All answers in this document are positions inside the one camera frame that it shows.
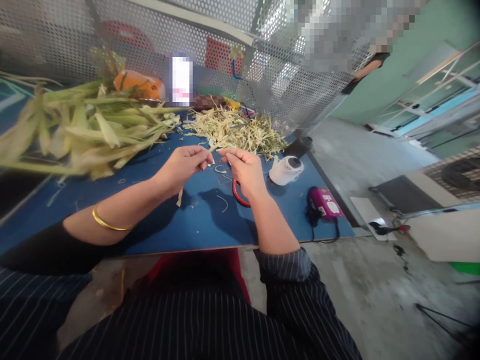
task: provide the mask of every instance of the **pink device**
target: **pink device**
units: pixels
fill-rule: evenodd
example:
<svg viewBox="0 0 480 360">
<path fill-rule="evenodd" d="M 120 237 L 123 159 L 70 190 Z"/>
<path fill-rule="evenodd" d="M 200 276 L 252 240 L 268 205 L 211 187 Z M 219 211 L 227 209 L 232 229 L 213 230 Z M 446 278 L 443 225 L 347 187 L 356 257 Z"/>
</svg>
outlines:
<svg viewBox="0 0 480 360">
<path fill-rule="evenodd" d="M 325 188 L 317 188 L 312 191 L 311 197 L 316 208 L 321 212 L 323 219 L 333 219 L 344 215 L 338 206 L 332 193 Z"/>
</svg>

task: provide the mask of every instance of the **bracelet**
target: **bracelet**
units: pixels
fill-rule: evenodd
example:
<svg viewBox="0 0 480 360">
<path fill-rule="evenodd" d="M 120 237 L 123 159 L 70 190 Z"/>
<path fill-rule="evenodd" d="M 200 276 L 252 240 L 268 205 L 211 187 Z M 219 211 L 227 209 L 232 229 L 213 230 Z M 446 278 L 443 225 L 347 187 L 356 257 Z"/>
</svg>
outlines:
<svg viewBox="0 0 480 360">
<path fill-rule="evenodd" d="M 91 211 L 91 214 L 93 215 L 93 218 L 95 219 L 95 221 L 97 223 L 99 223 L 100 225 L 102 225 L 104 228 L 107 228 L 107 229 L 112 229 L 112 230 L 117 230 L 117 231 L 128 231 L 128 230 L 131 230 L 134 228 L 134 226 L 132 227 L 127 227 L 127 228 L 121 228 L 121 227 L 115 227 L 115 226 L 112 226 L 112 225 L 109 225 L 107 224 L 105 221 L 103 221 L 99 215 L 97 214 L 97 208 L 99 207 L 99 202 L 96 203 L 96 205 L 93 207 L 93 210 Z"/>
</svg>

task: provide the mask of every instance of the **blue tabletop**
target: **blue tabletop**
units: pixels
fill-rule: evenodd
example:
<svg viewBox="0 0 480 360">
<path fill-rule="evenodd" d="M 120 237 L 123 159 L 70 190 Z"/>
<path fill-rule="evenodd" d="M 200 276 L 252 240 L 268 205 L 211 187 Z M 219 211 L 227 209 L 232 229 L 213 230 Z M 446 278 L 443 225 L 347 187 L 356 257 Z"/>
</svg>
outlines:
<svg viewBox="0 0 480 360">
<path fill-rule="evenodd" d="M 112 177 L 95 182 L 85 177 L 67 179 L 66 186 L 56 195 L 53 203 L 47 206 L 59 190 L 55 180 L 49 181 L 0 227 L 0 254 L 69 214 L 150 178 L 176 147 L 205 141 L 205 138 L 177 133 L 169 134 L 168 137 L 167 142 L 157 144 L 137 156 Z M 238 204 L 232 194 L 231 180 L 214 170 L 216 165 L 221 164 L 220 156 L 214 151 L 213 157 L 215 165 L 197 173 L 186 183 L 181 207 L 176 206 L 177 197 L 161 204 L 114 249 L 112 256 L 255 245 L 257 231 L 252 210 Z M 309 157 L 303 156 L 301 160 L 305 170 L 296 182 L 278 186 L 267 180 L 267 188 L 297 239 L 309 241 L 312 234 L 305 218 L 307 191 L 312 186 L 326 188 L 326 185 Z M 272 160 L 265 163 L 262 159 L 265 177 L 272 164 Z M 227 170 L 226 175 L 232 176 L 228 166 L 223 166 L 221 170 Z M 354 235 L 345 217 L 339 218 L 338 226 L 341 237 Z M 335 225 L 320 221 L 315 228 L 315 238 L 334 237 Z"/>
</svg>

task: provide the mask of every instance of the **red scissors handle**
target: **red scissors handle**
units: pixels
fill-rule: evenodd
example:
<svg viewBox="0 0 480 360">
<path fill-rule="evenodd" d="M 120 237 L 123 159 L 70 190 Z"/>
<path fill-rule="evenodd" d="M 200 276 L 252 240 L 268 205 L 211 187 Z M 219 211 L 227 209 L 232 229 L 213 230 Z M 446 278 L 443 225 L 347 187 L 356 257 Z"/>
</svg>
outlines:
<svg viewBox="0 0 480 360">
<path fill-rule="evenodd" d="M 235 199 L 240 203 L 240 205 L 243 205 L 243 206 L 249 208 L 249 207 L 250 207 L 250 203 L 247 202 L 247 201 L 245 201 L 245 200 L 243 200 L 243 199 L 240 197 L 240 195 L 239 195 L 239 193 L 238 193 L 238 191 L 237 191 L 237 183 L 240 185 L 240 183 L 239 183 L 237 180 L 233 179 L 233 185 L 232 185 L 233 196 L 235 196 Z"/>
</svg>

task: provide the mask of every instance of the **concrete floor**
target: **concrete floor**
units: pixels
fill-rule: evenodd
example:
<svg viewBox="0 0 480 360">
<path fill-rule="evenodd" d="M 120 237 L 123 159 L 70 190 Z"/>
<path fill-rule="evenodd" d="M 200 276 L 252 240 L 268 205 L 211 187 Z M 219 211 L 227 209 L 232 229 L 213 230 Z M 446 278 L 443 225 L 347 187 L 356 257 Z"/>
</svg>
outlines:
<svg viewBox="0 0 480 360">
<path fill-rule="evenodd" d="M 365 222 L 350 197 L 369 198 L 382 216 L 389 217 L 388 208 L 368 188 L 439 161 L 408 142 L 335 117 L 326 118 L 310 136 L 313 155 L 361 226 Z"/>
<path fill-rule="evenodd" d="M 367 188 L 437 161 L 434 155 L 407 143 L 333 118 L 327 119 L 313 138 L 315 156 L 347 205 L 353 208 L 350 196 L 368 197 L 386 218 L 390 216 L 387 208 Z M 362 223 L 354 209 L 352 212 Z M 480 320 L 476 306 L 480 304 L 480 287 L 455 284 L 474 277 L 457 272 L 448 263 L 429 261 L 409 238 L 399 235 L 395 243 L 406 252 L 408 272 L 393 244 L 373 237 L 303 246 L 364 359 L 451 359 L 457 344 L 420 313 L 415 303 L 475 324 Z M 59 330 L 60 347 L 120 304 L 122 269 L 127 288 L 158 258 L 103 261 Z M 252 250 L 241 249 L 240 261 L 252 305 L 265 312 L 267 293 Z M 444 323 L 452 331 L 465 330 L 452 321 Z"/>
</svg>

